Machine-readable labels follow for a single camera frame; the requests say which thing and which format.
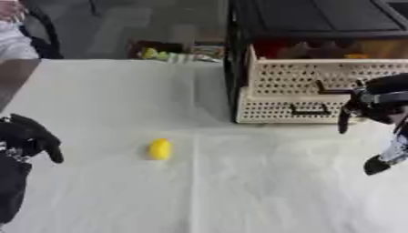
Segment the crate handle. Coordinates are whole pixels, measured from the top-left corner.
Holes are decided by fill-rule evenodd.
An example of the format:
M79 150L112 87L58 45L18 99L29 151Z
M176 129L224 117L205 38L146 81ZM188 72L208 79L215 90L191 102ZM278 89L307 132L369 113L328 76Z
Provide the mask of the crate handle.
M329 116L332 114L325 104L321 104L321 111L298 111L294 104L291 104L291 114L294 116Z
M352 93L351 89L326 89L321 80L316 81L319 88L319 95L349 95Z

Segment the beige crate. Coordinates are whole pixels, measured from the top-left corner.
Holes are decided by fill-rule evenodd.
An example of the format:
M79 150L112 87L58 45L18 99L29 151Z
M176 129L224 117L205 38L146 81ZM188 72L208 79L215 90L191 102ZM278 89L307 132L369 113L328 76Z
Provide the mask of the beige crate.
M258 59L250 47L249 88L254 97L316 96L325 89L349 89L356 80L408 72L408 59Z
M249 96L249 89L240 90L240 101L237 114L238 123L269 124L269 123L313 123L337 124L341 107L348 101L347 96ZM319 113L326 110L327 115ZM295 112L315 112L310 115L294 115ZM353 118L351 123L361 122Z

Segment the white paper sheet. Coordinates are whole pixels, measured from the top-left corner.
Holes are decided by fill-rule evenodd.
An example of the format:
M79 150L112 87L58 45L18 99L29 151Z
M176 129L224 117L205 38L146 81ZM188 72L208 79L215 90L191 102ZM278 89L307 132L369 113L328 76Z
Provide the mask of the white paper sheet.
M61 137L66 163L33 159L6 232L407 231L408 163L362 171L391 127L341 136L335 126L233 125L222 79L219 66L45 61L6 112ZM145 158L158 137L174 143L169 162Z

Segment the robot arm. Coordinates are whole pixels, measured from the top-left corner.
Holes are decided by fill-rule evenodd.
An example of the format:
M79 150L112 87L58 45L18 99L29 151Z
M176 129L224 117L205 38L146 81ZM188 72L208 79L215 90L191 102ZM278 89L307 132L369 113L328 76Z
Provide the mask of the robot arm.
M19 211L26 191L31 157L45 151L62 163L61 142L36 121L19 115L0 118L0 231Z
M408 158L408 74L380 77L365 84L358 82L339 116L341 134L347 132L351 116L396 125L390 147L365 163L367 175L383 172Z

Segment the crate lid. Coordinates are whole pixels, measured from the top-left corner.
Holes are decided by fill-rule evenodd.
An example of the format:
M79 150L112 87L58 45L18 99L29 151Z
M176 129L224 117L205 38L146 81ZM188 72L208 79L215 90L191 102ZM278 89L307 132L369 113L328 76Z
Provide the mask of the crate lid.
M408 37L408 20L379 0L231 0L249 37Z

